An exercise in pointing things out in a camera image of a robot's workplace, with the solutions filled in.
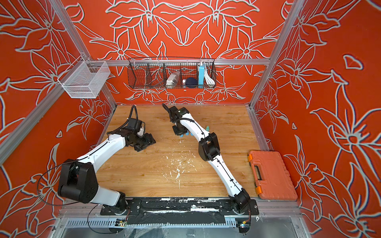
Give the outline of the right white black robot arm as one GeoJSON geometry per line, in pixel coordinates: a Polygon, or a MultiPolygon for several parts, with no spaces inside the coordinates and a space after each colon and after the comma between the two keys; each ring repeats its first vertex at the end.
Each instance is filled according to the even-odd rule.
{"type": "Polygon", "coordinates": [[[199,156],[209,163],[218,174],[232,201],[233,210],[238,214],[250,212],[251,198],[224,162],[217,135],[202,128],[185,107],[178,109],[172,106],[169,108],[164,103],[162,107],[168,112],[170,122],[174,124],[172,128],[176,135],[184,135],[189,132],[195,137],[198,142],[199,156]]]}

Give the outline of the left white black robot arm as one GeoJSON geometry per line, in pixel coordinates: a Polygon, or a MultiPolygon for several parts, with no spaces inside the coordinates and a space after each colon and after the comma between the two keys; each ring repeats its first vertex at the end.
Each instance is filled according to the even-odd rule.
{"type": "Polygon", "coordinates": [[[133,105],[127,120],[107,133],[107,139],[75,160],[66,160],[61,167],[58,195],[80,203],[95,203],[125,210],[123,192],[103,188],[97,179],[98,170],[118,151],[132,147],[141,152],[155,144],[152,134],[145,132],[145,123],[139,119],[133,105]]]}

